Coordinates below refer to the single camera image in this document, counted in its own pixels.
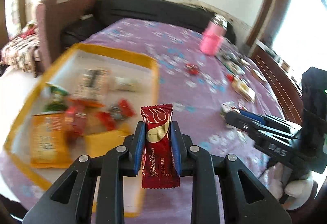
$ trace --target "patterned fabric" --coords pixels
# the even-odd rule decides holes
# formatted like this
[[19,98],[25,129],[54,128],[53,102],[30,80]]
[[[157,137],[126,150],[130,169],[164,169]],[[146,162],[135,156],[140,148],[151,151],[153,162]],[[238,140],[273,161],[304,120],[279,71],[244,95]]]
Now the patterned fabric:
[[41,59],[38,51],[40,43],[38,29],[36,28],[35,31],[35,34],[24,38],[18,35],[8,42],[1,50],[1,57],[4,64],[23,72],[33,73],[37,77],[39,72],[36,70],[35,62]]
[[[228,129],[220,116],[221,104],[228,101],[241,103],[253,113],[283,117],[282,110],[269,84],[261,84],[249,71],[245,78],[256,92],[254,103],[245,102],[226,78],[226,67],[215,57],[203,55],[199,50],[202,35],[169,24],[124,19],[92,35],[85,43],[116,47],[144,53],[155,58],[160,67],[158,104],[173,103],[173,120],[178,121],[181,132],[191,136],[193,143],[211,154],[236,154],[256,175],[264,170],[268,157],[253,147],[253,141]],[[237,52],[227,41],[223,49]],[[250,60],[247,61],[259,71]],[[191,76],[185,64],[199,66],[201,73]],[[33,184],[20,173],[5,155],[0,161],[2,174],[15,195],[28,209],[36,201]],[[267,184],[268,175],[262,178]],[[192,178],[181,178],[179,188],[148,189],[141,214],[126,218],[128,223],[190,223]],[[221,219],[222,200],[219,195]]]

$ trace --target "floral tablecloth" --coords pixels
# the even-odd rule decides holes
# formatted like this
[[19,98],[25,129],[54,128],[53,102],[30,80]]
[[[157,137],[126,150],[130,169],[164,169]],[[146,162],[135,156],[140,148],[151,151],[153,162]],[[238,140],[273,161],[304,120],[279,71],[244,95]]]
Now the floral tablecloth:
[[[161,76],[158,104],[173,103],[173,120],[178,121],[181,132],[191,136],[194,144],[211,154],[236,154],[258,176],[268,157],[254,149],[251,139],[239,136],[236,129],[226,128],[220,116],[221,104],[234,101],[253,113],[277,117],[283,117],[282,109],[269,84],[261,84],[249,71],[246,71],[245,78],[255,91],[256,100],[246,102],[231,87],[226,78],[226,67],[215,57],[208,57],[199,50],[201,39],[202,35],[197,32],[170,24],[123,19],[84,42],[127,49],[155,58]],[[222,48],[237,52],[236,47],[227,41]],[[247,61],[259,70],[250,59]],[[185,70],[186,63],[196,64],[200,74],[189,75]],[[42,190],[29,181],[5,153],[2,153],[0,163],[4,180],[22,204],[30,209],[42,195]],[[262,182],[267,184],[267,175]],[[182,178],[179,188],[148,189],[141,214],[125,219],[125,222],[189,223],[191,202],[192,178]]]

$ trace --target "pink bottle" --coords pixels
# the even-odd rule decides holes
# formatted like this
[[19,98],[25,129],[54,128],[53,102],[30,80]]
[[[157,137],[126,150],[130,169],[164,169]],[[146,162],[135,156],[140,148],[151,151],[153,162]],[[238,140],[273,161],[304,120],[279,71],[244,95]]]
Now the pink bottle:
[[221,15],[215,14],[203,32],[200,50],[207,55],[215,55],[223,42],[226,30],[226,19]]

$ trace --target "black leather couch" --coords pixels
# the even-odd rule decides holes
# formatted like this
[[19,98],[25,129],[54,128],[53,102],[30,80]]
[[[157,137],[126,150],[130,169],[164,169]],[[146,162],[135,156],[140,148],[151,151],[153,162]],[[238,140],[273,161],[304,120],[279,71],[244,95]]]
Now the black leather couch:
[[[165,0],[98,0],[86,12],[89,13],[93,17],[78,20],[62,31],[60,40],[63,50],[123,18],[158,21],[202,33],[215,14],[203,8]],[[236,36],[229,22],[225,37],[235,44]]]

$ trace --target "brown armrest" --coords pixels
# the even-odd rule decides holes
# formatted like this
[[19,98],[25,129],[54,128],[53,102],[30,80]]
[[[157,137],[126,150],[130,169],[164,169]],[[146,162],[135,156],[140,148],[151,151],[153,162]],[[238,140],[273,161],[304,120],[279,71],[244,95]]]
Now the brown armrest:
[[40,55],[47,69],[62,53],[60,33],[77,21],[97,0],[42,0],[36,7]]

